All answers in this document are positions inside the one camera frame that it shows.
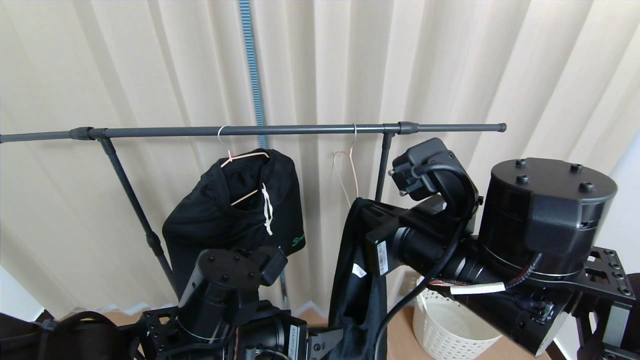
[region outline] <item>perforated basket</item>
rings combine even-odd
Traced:
[[[471,310],[431,290],[416,298],[413,333],[436,360],[475,359],[501,337]]]

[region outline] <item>wire hanger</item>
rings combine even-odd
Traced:
[[[269,154],[267,154],[266,152],[252,152],[250,154],[244,154],[244,155],[238,155],[238,156],[233,156],[231,155],[231,149],[229,149],[229,146],[227,144],[225,144],[225,142],[222,141],[222,139],[220,138],[220,131],[222,131],[222,129],[224,129],[227,125],[221,126],[218,129],[218,141],[227,148],[227,154],[229,155],[229,159],[227,159],[224,163],[222,163],[222,165],[220,165],[221,168],[227,166],[228,163],[234,161],[234,160],[238,160],[238,159],[244,159],[244,158],[249,158],[250,156],[256,156],[256,155],[264,155],[267,158],[269,158]],[[236,205],[237,203],[241,202],[242,200],[245,200],[246,198],[248,198],[249,196],[253,195],[254,193],[257,193],[258,189],[255,189],[254,191],[246,194],[245,196],[241,197],[240,199],[237,199],[236,201],[231,203],[231,206]]]
[[[356,138],[358,138],[358,128],[356,127],[356,124],[353,124],[353,141],[351,142],[351,148],[349,149],[349,154],[347,154],[344,151],[337,151],[333,153],[333,169],[335,170],[335,174],[338,175],[338,181],[340,181],[340,185],[342,186],[342,191],[344,192],[344,197],[347,199],[347,205],[351,205],[351,202],[349,201],[349,195],[347,194],[347,189],[344,187],[344,183],[342,182],[342,177],[340,176],[340,172],[335,169],[336,164],[335,164],[335,159],[336,157],[339,157],[340,155],[347,155],[349,156],[349,162],[351,162],[351,170],[353,171],[353,180],[356,183],[356,197],[360,196],[360,190],[358,189],[358,176],[356,175],[356,167],[353,164],[353,146],[356,144]]]

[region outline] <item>clothes rack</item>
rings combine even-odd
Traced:
[[[382,188],[385,182],[385,171],[391,148],[391,141],[394,135],[408,135],[427,132],[453,132],[453,131],[497,131],[504,132],[507,125],[501,124],[417,124],[414,122],[398,122],[395,124],[355,124],[358,134],[383,134],[382,153],[380,156],[380,167],[378,170],[378,182],[376,185],[375,200],[380,201]],[[22,133],[0,135],[0,143],[9,142],[30,142],[40,140],[96,140],[111,162],[118,180],[122,185],[133,210],[144,229],[147,244],[158,258],[160,266],[176,296],[171,266],[164,255],[160,238],[153,231],[147,217],[138,201],[135,191],[129,182],[129,178],[118,158],[115,146],[111,142],[112,138],[146,138],[159,136],[220,136],[234,135],[305,135],[305,134],[348,134],[354,132],[353,124],[344,125],[271,125],[271,126],[204,126],[204,127],[137,127],[137,128],[93,128],[78,127],[69,131],[50,131],[44,133]]]

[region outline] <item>beige curtain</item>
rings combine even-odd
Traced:
[[[506,122],[506,133],[394,138],[391,159],[439,136],[481,192],[493,164],[522,156],[608,173],[640,127],[637,1],[257,1],[252,11],[268,124]],[[243,44],[235,1],[4,1],[0,131],[252,125]],[[293,309],[328,309],[348,212],[332,153],[352,139],[268,139],[296,162],[303,192],[307,247],[286,269]],[[361,197],[373,196],[380,140],[355,143]],[[257,147],[225,141],[235,153]],[[215,137],[114,143],[158,233],[225,155]],[[0,149],[0,262],[48,310],[175,303],[99,145]],[[337,171],[353,200],[346,161]],[[388,180],[383,201],[412,205]]]

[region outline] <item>floor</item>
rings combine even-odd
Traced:
[[[134,323],[140,318],[140,314],[127,316],[123,313],[105,314],[117,325]],[[326,325],[326,319],[314,310],[305,311],[300,318],[309,325]],[[388,360],[433,360],[424,349],[418,344],[413,335],[413,308],[404,308],[389,324],[388,330]],[[530,360],[532,355],[522,350],[511,340],[503,337],[496,344],[482,353],[477,360]],[[539,360],[550,360],[545,353]]]

